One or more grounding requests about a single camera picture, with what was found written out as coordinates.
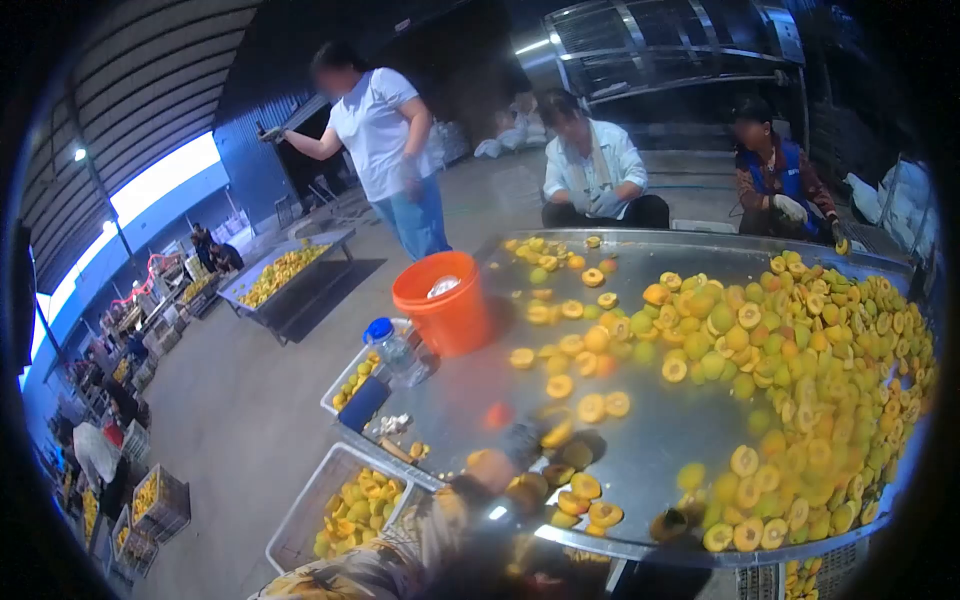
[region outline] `blue jeans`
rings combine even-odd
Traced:
[[[446,243],[444,207],[440,201],[437,176],[423,178],[418,202],[411,202],[406,192],[399,192],[372,202],[371,206],[413,260],[453,250]]]

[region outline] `glove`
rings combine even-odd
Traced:
[[[565,414],[552,412],[545,417],[528,415],[511,425],[500,439],[499,448],[517,470],[530,468],[540,456],[540,438],[564,420]]]
[[[587,196],[587,192],[577,192],[574,190],[567,190],[566,197],[573,207],[577,209],[577,212],[580,214],[587,214],[590,210],[590,198]]]
[[[257,139],[261,142],[267,142],[270,144],[279,144],[283,141],[283,134],[286,132],[282,127],[274,127],[273,129],[266,130],[263,133],[257,134]]]
[[[806,209],[800,206],[795,200],[783,194],[774,196],[774,206],[787,216],[791,221],[806,223]]]
[[[604,190],[590,205],[590,214],[614,219],[623,210],[623,203],[612,189]]]
[[[833,244],[834,249],[838,254],[849,254],[850,253],[850,241],[847,239],[847,236],[843,234],[843,229],[840,227],[840,221],[833,219],[830,223],[830,233],[833,234]]]
[[[420,194],[423,191],[423,177],[420,175],[417,158],[413,155],[403,155],[397,170],[408,200],[414,203],[419,202]]]

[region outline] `wooden handle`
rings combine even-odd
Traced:
[[[400,448],[400,446],[394,444],[393,442],[391,442],[390,440],[388,440],[388,439],[386,439],[386,438],[382,438],[382,439],[380,440],[380,447],[382,447],[384,450],[390,452],[391,454],[393,454],[394,456],[396,456],[398,459],[400,459],[400,460],[403,461],[404,463],[413,464],[413,462],[414,462],[414,459],[413,459],[412,456],[410,456],[409,454],[407,454],[406,452],[404,452],[404,451]]]

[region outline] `blue vest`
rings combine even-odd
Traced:
[[[780,183],[783,184],[783,195],[789,196],[806,210],[806,224],[804,224],[804,229],[811,234],[816,234],[819,229],[817,227],[819,220],[814,216],[813,211],[810,210],[810,203],[806,201],[804,187],[800,181],[800,146],[793,142],[782,140],[780,142],[779,152],[783,153],[783,158],[786,162],[786,170],[777,172],[778,179]],[[767,189],[763,184],[763,172],[767,168],[766,163],[760,159],[757,153],[747,151],[742,153],[742,155],[750,167],[750,174],[754,176],[754,189],[758,194],[770,196],[772,202],[776,192],[772,189]]]

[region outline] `white shirt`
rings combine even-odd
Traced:
[[[610,171],[613,187],[624,181],[631,181],[638,185],[640,193],[643,193],[643,190],[647,189],[647,170],[627,132],[607,121],[590,119],[590,124],[593,125],[600,151],[607,161],[607,170]],[[555,137],[546,145],[546,181],[543,183],[543,195],[547,200],[560,190],[570,189],[572,182],[567,171],[574,161],[578,161],[584,167],[590,196],[595,198],[600,195],[601,190],[596,184],[593,160],[589,156],[583,158],[575,148],[567,147],[562,138]],[[616,217],[618,221],[623,219],[623,213],[627,211],[626,204],[624,203],[623,209]],[[590,213],[587,213],[587,216],[595,218],[595,215]]]
[[[364,73],[360,82],[330,109],[328,127],[350,152],[367,200],[386,200],[403,191],[397,165],[410,136],[410,124],[398,110],[419,96],[410,82],[393,69]],[[420,175],[434,169],[426,152],[418,157]]]
[[[108,440],[102,431],[86,421],[74,427],[73,453],[95,492],[100,491],[98,475],[104,484],[113,481],[120,461],[120,448]]]

